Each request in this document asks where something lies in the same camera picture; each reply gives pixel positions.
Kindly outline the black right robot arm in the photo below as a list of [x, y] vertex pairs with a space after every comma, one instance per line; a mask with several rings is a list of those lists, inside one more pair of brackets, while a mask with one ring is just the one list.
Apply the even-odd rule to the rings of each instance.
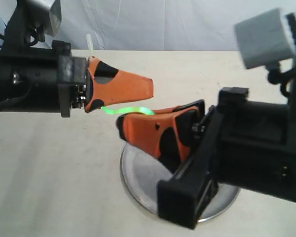
[[161, 219], [194, 229], [220, 183], [296, 202], [296, 92], [286, 104], [248, 94], [225, 87], [208, 109], [200, 99], [117, 118], [120, 138], [173, 174], [156, 186]]

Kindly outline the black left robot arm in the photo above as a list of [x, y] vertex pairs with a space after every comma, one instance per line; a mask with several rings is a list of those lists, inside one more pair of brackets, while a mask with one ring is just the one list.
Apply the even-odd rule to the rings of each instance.
[[50, 49], [0, 50], [0, 113], [86, 113], [154, 95], [150, 78], [126, 72], [94, 57], [72, 55], [70, 44], [54, 41]]

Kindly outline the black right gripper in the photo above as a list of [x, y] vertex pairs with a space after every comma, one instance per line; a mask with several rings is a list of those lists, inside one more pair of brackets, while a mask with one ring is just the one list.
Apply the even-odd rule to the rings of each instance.
[[122, 140], [158, 160], [174, 173], [157, 184], [158, 216], [194, 229], [218, 192], [230, 184], [277, 198], [284, 197], [287, 107], [248, 100], [246, 88], [225, 87], [218, 104], [202, 120], [205, 131], [196, 151], [192, 125], [205, 112], [205, 101], [130, 113], [116, 120]]

